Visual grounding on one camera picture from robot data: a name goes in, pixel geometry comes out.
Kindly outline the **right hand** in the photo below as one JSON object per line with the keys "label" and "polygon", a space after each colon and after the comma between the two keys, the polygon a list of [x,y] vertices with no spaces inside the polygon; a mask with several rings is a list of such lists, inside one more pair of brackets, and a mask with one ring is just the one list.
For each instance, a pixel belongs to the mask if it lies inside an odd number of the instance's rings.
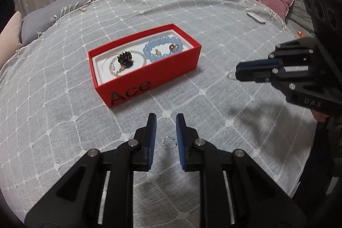
{"label": "right hand", "polygon": [[326,115],[326,114],[321,113],[321,112],[317,112],[315,110],[312,110],[311,113],[317,122],[324,123],[326,121],[326,119],[329,118],[329,115]]}

